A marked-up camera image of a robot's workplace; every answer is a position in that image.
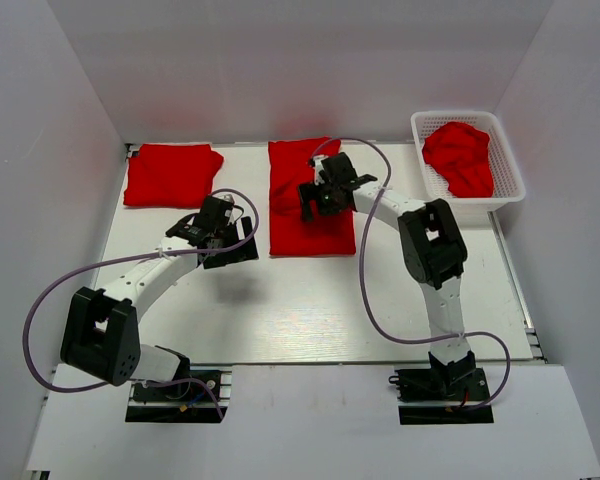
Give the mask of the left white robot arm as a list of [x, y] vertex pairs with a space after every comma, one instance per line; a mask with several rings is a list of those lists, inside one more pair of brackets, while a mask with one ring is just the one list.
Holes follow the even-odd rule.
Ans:
[[133, 258], [129, 271], [97, 289], [79, 289], [70, 302], [61, 360], [112, 386], [147, 382], [168, 398], [185, 396], [192, 378], [188, 358], [142, 343], [139, 324], [164, 293], [194, 270], [257, 259], [259, 217], [233, 217], [238, 195], [233, 189], [213, 192], [197, 212], [170, 227], [152, 253]]

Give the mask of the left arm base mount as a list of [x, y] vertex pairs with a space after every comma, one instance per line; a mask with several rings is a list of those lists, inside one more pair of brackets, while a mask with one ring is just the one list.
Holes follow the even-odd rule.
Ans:
[[133, 384], [125, 421], [151, 424], [221, 423], [222, 418], [207, 390], [213, 393], [225, 415], [231, 394], [231, 368], [192, 367], [190, 376], [203, 382], [205, 387], [195, 382], [161, 388]]

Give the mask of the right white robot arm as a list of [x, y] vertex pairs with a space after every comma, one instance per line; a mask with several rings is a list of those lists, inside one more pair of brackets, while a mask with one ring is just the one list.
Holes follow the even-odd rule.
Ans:
[[309, 167], [314, 179], [298, 187], [304, 222], [351, 210], [399, 233], [405, 267], [424, 297], [431, 336], [428, 378], [417, 387], [457, 397], [475, 371], [475, 356], [465, 338], [460, 300], [468, 251], [449, 204], [396, 193], [373, 175], [359, 175], [344, 153], [317, 155]]

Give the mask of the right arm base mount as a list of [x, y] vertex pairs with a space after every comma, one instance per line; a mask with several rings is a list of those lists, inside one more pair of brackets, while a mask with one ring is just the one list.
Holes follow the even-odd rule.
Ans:
[[433, 384], [429, 369], [395, 370], [388, 383], [396, 389], [401, 426], [492, 424], [491, 406], [475, 408], [486, 401], [490, 391], [482, 368], [444, 392]]

